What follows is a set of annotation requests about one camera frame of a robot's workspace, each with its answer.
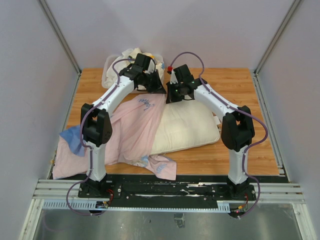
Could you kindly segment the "pink blue printed pillowcase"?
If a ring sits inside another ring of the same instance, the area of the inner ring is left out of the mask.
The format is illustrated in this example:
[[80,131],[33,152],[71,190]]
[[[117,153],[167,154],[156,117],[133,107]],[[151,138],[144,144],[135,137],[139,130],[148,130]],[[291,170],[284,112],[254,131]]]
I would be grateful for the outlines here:
[[[146,168],[160,179],[176,179],[177,163],[165,156],[152,154],[165,100],[163,94],[140,94],[118,106],[110,118],[112,135],[105,148],[105,165],[125,163]],[[79,125],[62,131],[53,178],[62,179],[86,172],[88,156],[89,150],[80,143]]]

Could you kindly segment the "cream white pillow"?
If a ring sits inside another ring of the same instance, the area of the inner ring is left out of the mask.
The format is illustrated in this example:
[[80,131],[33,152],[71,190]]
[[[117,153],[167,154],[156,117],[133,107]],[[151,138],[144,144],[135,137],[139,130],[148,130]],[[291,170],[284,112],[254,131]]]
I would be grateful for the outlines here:
[[151,154],[165,154],[214,144],[220,139],[219,120],[201,102],[165,105]]

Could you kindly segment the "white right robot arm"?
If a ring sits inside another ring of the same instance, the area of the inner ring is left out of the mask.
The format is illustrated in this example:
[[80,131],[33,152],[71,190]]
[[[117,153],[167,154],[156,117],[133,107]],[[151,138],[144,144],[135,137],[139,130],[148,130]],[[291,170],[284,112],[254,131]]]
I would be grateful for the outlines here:
[[220,120],[220,137],[229,152],[226,193],[232,200],[240,199],[249,188],[246,149],[255,136],[250,109],[233,104],[213,90],[207,81],[194,78],[186,64],[177,68],[169,66],[167,72],[170,74],[170,81],[166,83],[168,104],[181,102],[188,96],[205,105]]

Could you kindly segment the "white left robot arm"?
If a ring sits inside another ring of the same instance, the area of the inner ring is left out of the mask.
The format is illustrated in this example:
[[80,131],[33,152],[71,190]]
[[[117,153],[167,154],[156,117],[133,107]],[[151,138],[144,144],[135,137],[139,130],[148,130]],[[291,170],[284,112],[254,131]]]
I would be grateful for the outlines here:
[[112,185],[107,182],[105,151],[113,133],[111,115],[116,107],[139,86],[151,94],[166,93],[152,57],[139,53],[128,61],[128,66],[115,73],[117,80],[104,95],[81,107],[80,143],[89,151],[89,168],[86,179],[80,183],[80,198],[112,196]]

